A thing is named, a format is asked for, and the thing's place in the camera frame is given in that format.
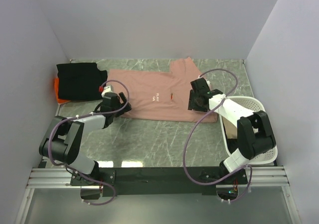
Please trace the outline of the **pink printed t-shirt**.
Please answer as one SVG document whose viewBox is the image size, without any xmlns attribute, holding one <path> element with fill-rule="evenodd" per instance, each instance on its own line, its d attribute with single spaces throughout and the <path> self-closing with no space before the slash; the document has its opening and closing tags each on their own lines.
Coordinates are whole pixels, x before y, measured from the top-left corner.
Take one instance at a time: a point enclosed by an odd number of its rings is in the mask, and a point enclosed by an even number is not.
<svg viewBox="0 0 319 224">
<path fill-rule="evenodd" d="M 115 93 L 130 95 L 125 118 L 197 122 L 203 112 L 188 109 L 191 82 L 201 74 L 193 60 L 172 61 L 169 72 L 111 69 L 108 80 Z"/>
</svg>

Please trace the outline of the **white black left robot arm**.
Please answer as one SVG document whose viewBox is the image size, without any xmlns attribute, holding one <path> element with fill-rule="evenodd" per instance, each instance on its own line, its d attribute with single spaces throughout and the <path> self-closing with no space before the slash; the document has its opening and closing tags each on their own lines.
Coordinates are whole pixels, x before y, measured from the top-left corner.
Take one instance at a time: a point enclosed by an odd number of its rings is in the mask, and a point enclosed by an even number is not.
<svg viewBox="0 0 319 224">
<path fill-rule="evenodd" d="M 82 136 L 99 129 L 108 128 L 114 118 L 129 112 L 132 106 L 124 93 L 107 92 L 94 111 L 82 118 L 55 116 L 39 146 L 39 154 L 82 173 L 88 185 L 100 178 L 99 164 L 80 153 Z"/>
</svg>

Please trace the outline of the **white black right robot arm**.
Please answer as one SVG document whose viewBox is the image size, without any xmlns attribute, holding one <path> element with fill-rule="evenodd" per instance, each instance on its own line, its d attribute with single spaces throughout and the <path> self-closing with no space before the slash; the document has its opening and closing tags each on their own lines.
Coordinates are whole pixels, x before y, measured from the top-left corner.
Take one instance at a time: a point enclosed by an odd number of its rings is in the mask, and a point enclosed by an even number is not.
<svg viewBox="0 0 319 224">
<path fill-rule="evenodd" d="M 188 109 L 213 111 L 235 127 L 236 149 L 220 163 L 219 179 L 225 184 L 236 178 L 236 169 L 249 164 L 256 156 L 276 148 L 275 136 L 267 113 L 248 109 L 228 98 L 220 90 L 211 90 L 204 78 L 191 84 Z"/>
</svg>

